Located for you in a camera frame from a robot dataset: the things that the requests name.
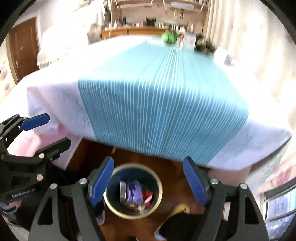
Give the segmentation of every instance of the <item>wooden door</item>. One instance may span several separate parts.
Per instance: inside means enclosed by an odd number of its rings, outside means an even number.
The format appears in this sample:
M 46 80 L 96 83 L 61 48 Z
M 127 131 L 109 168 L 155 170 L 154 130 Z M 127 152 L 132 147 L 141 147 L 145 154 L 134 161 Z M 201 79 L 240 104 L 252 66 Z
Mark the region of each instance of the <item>wooden door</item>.
M 37 54 L 39 52 L 36 37 L 36 18 L 31 18 L 9 32 L 12 63 L 20 81 L 26 75 L 39 70 Z

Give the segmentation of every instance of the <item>wooden cabinet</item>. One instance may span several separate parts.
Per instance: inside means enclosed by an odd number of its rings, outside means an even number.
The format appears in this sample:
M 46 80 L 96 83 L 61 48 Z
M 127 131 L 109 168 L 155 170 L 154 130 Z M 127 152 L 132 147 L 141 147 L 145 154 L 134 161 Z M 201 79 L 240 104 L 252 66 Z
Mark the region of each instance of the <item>wooden cabinet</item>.
M 119 35 L 158 35 L 161 36 L 165 32 L 165 29 L 156 27 L 127 27 L 116 28 L 111 30 L 102 30 L 102 39 L 108 39 Z

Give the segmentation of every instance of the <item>wooden floor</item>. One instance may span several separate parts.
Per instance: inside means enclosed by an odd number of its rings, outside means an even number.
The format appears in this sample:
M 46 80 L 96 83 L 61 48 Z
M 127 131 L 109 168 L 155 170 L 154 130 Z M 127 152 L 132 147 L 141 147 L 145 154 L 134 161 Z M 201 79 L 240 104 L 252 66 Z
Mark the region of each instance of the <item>wooden floor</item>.
M 98 168 L 106 156 L 111 156 L 112 147 L 83 140 L 72 158 L 68 169 L 88 173 Z M 127 241 L 136 236 L 140 241 L 152 241 L 154 231 L 166 219 L 170 211 L 179 203 L 190 206 L 191 213 L 203 213 L 204 208 L 197 203 L 190 186 L 182 172 L 179 162 L 172 162 L 156 157 L 145 156 L 121 149 L 112 155 L 115 166 L 123 163 L 141 163 L 153 169 L 163 185 L 163 197 L 157 210 L 150 216 L 140 220 L 125 220 L 113 214 L 108 207 L 105 224 L 101 226 L 107 241 Z

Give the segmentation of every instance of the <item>purple package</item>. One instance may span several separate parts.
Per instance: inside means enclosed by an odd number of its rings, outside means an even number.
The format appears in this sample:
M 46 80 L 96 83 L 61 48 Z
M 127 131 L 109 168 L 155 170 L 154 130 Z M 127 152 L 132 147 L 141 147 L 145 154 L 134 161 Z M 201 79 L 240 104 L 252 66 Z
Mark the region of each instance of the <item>purple package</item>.
M 126 185 L 126 202 L 138 204 L 143 202 L 142 185 L 138 181 L 128 182 Z

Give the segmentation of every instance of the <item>yellow rim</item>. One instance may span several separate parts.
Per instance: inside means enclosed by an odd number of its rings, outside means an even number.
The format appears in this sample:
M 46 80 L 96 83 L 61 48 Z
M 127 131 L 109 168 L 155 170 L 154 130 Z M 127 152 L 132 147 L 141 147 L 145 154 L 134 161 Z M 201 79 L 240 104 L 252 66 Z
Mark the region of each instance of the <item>yellow rim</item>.
M 140 169 L 143 169 L 147 172 L 149 172 L 156 180 L 157 182 L 157 185 L 158 185 L 158 200 L 157 202 L 155 203 L 155 206 L 150 210 L 148 211 L 147 213 L 144 213 L 144 214 L 140 214 L 138 216 L 131 216 L 131 215 L 127 215 L 127 214 L 124 214 L 124 213 L 121 213 L 119 211 L 117 211 L 115 208 L 113 208 L 111 206 L 111 204 L 109 203 L 109 200 L 108 200 L 108 196 L 107 196 L 107 192 L 105 190 L 104 192 L 104 200 L 105 200 L 105 203 L 107 204 L 107 207 L 114 213 L 116 214 L 117 216 L 121 217 L 121 218 L 125 218 L 125 219 L 130 219 L 130 220 L 135 220 L 135 219 L 140 219 L 140 218 L 144 218 L 144 217 L 147 217 L 149 216 L 151 213 L 153 213 L 159 206 L 160 202 L 161 202 L 161 198 L 163 197 L 163 186 L 161 185 L 161 181 L 158 177 L 158 175 L 152 170 L 150 169 L 149 167 L 147 166 L 144 166 L 142 164 L 138 164 L 138 163 L 127 163 L 127 164 L 123 164 L 123 165 L 120 165 L 118 167 L 116 167 L 112 173 L 112 176 L 117 173 L 118 171 L 121 171 L 122 169 L 124 168 L 128 168 L 128 167 L 133 167 L 133 168 L 140 168 Z

